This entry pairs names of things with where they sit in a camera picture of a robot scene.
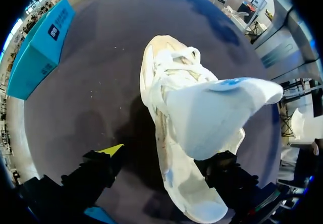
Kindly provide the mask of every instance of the cyan box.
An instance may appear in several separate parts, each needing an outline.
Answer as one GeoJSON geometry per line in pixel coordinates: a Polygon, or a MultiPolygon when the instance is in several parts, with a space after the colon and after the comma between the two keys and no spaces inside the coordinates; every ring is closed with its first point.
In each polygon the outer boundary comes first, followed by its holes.
{"type": "Polygon", "coordinates": [[[8,82],[8,95],[26,100],[57,67],[74,15],[68,1],[61,0],[34,25],[15,58],[8,82]]]}

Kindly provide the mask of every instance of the floor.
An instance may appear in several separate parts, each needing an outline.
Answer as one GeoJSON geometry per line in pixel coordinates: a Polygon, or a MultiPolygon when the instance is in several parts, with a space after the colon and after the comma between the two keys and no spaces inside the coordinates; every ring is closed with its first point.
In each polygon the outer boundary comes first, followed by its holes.
{"type": "MultiPolygon", "coordinates": [[[[76,7],[81,1],[86,0],[68,0],[70,5],[76,7]]],[[[210,0],[220,10],[223,4],[218,1],[210,0]]],[[[7,157],[10,162],[10,169],[16,169],[20,174],[20,183],[23,183],[32,177],[38,177],[38,172],[30,155],[28,142],[25,134],[24,125],[24,102],[22,100],[9,97],[8,99],[8,117],[7,124],[12,138],[11,147],[14,155],[7,157]]]]}
{"type": "MultiPolygon", "coordinates": [[[[187,221],[163,189],[154,124],[139,95],[144,48],[157,34],[172,35],[198,48],[202,64],[219,79],[265,78],[260,59],[238,28],[206,0],[83,0],[74,8],[59,67],[24,105],[39,174],[59,183],[86,152],[123,143],[128,161],[97,205],[122,224],[187,221]]],[[[281,146],[277,107],[261,109],[245,132],[238,161],[259,175],[260,186],[274,182],[281,146]]],[[[220,223],[228,223],[230,214],[220,223]]]]}

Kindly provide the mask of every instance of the shoe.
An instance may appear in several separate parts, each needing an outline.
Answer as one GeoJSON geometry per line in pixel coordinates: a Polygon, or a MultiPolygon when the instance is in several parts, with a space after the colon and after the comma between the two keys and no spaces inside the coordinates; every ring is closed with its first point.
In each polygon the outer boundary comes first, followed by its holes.
{"type": "Polygon", "coordinates": [[[280,100],[281,86],[251,78],[218,80],[200,64],[197,49],[156,36],[144,52],[140,93],[156,126],[159,167],[170,198],[195,222],[219,221],[228,208],[194,159],[226,150],[236,154],[243,125],[261,106],[280,100]],[[270,93],[263,92],[267,86],[270,93]]]}

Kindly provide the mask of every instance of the sneaker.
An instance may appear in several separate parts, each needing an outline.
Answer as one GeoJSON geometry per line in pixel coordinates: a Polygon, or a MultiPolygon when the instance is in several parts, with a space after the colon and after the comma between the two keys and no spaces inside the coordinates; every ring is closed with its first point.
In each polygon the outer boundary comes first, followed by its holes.
{"type": "Polygon", "coordinates": [[[144,52],[140,93],[156,126],[159,167],[170,198],[191,220],[214,223],[228,208],[194,159],[226,150],[236,154],[243,125],[264,104],[279,101],[283,91],[260,79],[218,80],[200,57],[196,48],[170,36],[154,37],[144,52]]]}

